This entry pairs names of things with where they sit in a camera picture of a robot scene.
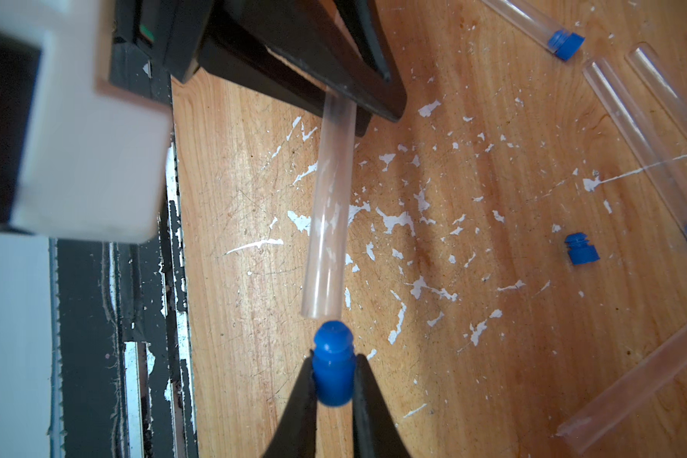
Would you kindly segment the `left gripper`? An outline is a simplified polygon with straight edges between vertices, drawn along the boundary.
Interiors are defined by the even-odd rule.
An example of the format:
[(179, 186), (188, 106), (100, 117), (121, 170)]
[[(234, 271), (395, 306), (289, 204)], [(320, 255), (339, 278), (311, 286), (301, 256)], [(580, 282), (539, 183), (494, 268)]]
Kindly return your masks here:
[(109, 81), (172, 104), (173, 78), (213, 76), (324, 114), (324, 88), (372, 119), (372, 4), (338, 1), (337, 25), (318, 1), (116, 1)]

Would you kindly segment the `clear test tube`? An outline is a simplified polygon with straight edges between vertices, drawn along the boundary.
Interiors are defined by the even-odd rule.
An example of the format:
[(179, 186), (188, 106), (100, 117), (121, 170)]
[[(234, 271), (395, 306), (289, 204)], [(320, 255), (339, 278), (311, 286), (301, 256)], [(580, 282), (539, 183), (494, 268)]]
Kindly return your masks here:
[(302, 315), (318, 321), (343, 313), (356, 111), (353, 101), (326, 93), (302, 303)]
[(626, 61), (687, 139), (687, 88), (647, 42), (639, 42)]
[(576, 452), (623, 421), (687, 367), (687, 324), (557, 429)]
[(552, 35), (562, 29), (569, 31), (528, 1), (483, 0), (483, 3), (518, 30), (530, 36), (549, 53), (551, 52), (548, 50), (547, 43)]
[(589, 60), (583, 68), (583, 74), (635, 158), (647, 172), (685, 238), (687, 173), (670, 154), (647, 114), (605, 58)]

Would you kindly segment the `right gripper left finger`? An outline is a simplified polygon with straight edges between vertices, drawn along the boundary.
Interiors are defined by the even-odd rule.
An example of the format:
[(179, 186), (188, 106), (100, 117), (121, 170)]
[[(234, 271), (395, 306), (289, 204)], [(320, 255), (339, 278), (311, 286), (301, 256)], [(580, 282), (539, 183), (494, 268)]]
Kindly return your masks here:
[(310, 351), (263, 457), (316, 456), (318, 396), (312, 363)]

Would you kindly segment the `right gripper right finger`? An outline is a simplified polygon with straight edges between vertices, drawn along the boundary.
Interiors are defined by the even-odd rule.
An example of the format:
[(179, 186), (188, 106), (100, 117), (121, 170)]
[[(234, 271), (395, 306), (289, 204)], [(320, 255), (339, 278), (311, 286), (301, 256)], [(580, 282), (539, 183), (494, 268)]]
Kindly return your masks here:
[(356, 356), (352, 425), (355, 457), (410, 457), (366, 356)]

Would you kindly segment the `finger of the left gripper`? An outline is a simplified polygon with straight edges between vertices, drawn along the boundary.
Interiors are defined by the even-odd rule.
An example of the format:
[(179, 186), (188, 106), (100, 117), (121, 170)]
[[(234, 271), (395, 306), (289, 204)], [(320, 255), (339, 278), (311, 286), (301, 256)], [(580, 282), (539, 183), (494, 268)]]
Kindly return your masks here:
[(363, 110), (399, 121), (408, 96), (375, 1), (322, 1), (320, 82)]

